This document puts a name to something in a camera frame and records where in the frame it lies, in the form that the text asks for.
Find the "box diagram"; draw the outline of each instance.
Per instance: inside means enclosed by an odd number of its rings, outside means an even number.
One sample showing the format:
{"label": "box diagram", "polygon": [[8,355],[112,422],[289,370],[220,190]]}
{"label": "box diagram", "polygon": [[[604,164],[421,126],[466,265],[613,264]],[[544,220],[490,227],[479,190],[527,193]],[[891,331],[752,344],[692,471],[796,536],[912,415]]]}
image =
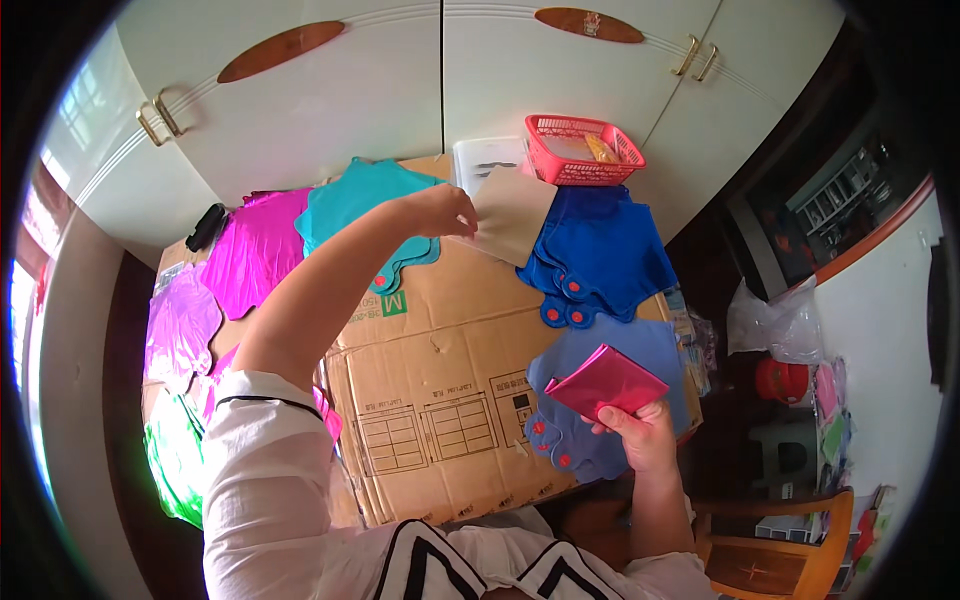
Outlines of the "box diagram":
{"label": "box diagram", "polygon": [[414,407],[402,406],[369,413],[353,422],[366,449],[367,476],[427,467],[414,418]]}
{"label": "box diagram", "polygon": [[420,424],[435,462],[498,446],[484,392],[424,404]]}
{"label": "box diagram", "polygon": [[537,410],[537,394],[527,383],[526,372],[516,371],[490,378],[493,403],[500,416],[504,444],[527,441],[523,425]]}

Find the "gold handle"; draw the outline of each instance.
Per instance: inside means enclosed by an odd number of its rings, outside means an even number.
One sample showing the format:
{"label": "gold handle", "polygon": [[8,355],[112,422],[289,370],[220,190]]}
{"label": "gold handle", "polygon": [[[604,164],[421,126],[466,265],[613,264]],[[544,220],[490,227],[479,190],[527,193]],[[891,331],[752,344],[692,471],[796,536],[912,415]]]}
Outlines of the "gold handle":
{"label": "gold handle", "polygon": [[670,72],[674,75],[686,73],[686,69],[690,68],[690,63],[693,62],[693,57],[697,56],[697,51],[700,50],[700,40],[694,37],[693,34],[687,34],[687,36],[690,38],[690,49],[686,51],[684,62],[680,65],[680,68],[670,69]]}
{"label": "gold handle", "polygon": [[717,58],[717,47],[715,44],[710,44],[713,46],[713,50],[710,52],[710,58],[707,59],[707,64],[704,65],[704,70],[700,72],[700,75],[694,76],[693,80],[701,82],[704,80],[704,77],[707,75],[707,71],[710,70],[710,66],[713,64],[713,61]]}
{"label": "gold handle", "polygon": [[174,137],[180,137],[183,135],[183,132],[179,127],[177,127],[177,121],[174,121],[174,116],[170,114],[170,111],[167,110],[167,106],[163,104],[163,99],[160,98],[160,94],[162,94],[164,91],[166,90],[161,89],[159,93],[154,96],[154,108],[156,108],[156,112],[159,113],[160,118],[163,119],[163,124],[167,126],[167,129],[170,130],[170,133],[172,133]]}
{"label": "gold handle", "polygon": [[150,138],[150,141],[154,142],[155,146],[162,146],[163,142],[161,142],[160,138],[156,136],[154,128],[150,127],[150,121],[148,121],[147,117],[143,114],[143,107],[148,106],[148,104],[149,103],[145,102],[140,106],[140,110],[136,112],[136,120],[139,121],[140,127],[142,127],[143,131],[147,133],[147,137]]}

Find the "beige card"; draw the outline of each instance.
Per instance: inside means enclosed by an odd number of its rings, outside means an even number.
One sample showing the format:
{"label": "beige card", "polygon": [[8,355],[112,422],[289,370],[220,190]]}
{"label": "beige card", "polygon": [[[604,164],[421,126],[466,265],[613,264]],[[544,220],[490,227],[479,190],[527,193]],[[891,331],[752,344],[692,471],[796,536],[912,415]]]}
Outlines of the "beige card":
{"label": "beige card", "polygon": [[473,240],[455,239],[523,267],[556,194],[556,185],[519,169],[494,167],[471,198],[478,219]]}

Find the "wooden chair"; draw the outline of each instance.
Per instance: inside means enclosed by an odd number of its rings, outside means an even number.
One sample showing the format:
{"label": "wooden chair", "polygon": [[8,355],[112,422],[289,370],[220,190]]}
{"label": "wooden chair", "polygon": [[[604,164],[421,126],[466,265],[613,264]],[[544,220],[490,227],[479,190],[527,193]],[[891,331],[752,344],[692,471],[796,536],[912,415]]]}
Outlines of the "wooden chair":
{"label": "wooden chair", "polygon": [[[823,600],[847,552],[853,492],[812,501],[694,502],[697,555],[713,589],[744,600]],[[710,533],[714,515],[775,516],[829,512],[824,543],[735,538]]]}

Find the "wooden decorative panel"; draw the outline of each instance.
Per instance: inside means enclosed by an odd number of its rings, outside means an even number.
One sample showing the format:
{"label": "wooden decorative panel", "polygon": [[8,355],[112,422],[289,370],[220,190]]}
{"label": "wooden decorative panel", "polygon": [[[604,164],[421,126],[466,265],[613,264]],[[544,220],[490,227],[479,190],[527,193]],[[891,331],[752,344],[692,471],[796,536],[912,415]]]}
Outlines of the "wooden decorative panel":
{"label": "wooden decorative panel", "polygon": [[714,545],[707,564],[711,581],[758,593],[793,593],[806,557],[759,548]]}
{"label": "wooden decorative panel", "polygon": [[633,25],[600,12],[584,9],[549,8],[534,13],[539,22],[578,36],[595,37],[606,41],[639,44],[643,34]]}
{"label": "wooden decorative panel", "polygon": [[231,60],[217,76],[217,83],[237,82],[295,59],[304,52],[326,44],[345,27],[340,21],[322,21],[268,37]]}

